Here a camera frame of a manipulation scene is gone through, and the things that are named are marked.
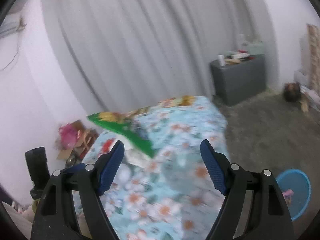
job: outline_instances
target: pink toy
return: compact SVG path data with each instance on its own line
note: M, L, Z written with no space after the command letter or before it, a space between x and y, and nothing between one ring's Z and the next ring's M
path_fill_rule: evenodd
M78 131L68 123L59 128L60 143L64 149L73 148L78 140Z
M287 191L282 192L282 195L284 196L284 198L291 197L292 195L294 195L294 192L292 191L292 189L288 189Z

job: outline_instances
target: floral bedsheet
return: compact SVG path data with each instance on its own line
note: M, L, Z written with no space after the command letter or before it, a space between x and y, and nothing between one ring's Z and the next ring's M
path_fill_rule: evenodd
M191 106L155 106L136 119L157 154L146 169L124 159L118 173L129 171L129 179L113 183L100 198L116 233L121 240L205 239L224 197L213 186L200 143L208 139L228 157L225 118L206 97L196 97ZM94 163L115 136L105 130L83 162ZM73 195L76 213L83 216L79 194Z

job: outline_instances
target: gray carpet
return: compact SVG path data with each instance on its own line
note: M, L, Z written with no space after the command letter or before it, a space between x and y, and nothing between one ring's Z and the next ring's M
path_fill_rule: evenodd
M280 95L265 92L236 106L215 105L228 120L226 140L231 161L249 171L270 169L276 177L295 168L311 182L311 200L306 212L293 222L298 237L320 209L320 114L303 113L299 103L288 103ZM249 208L246 198L245 208ZM238 232L244 230L246 214Z

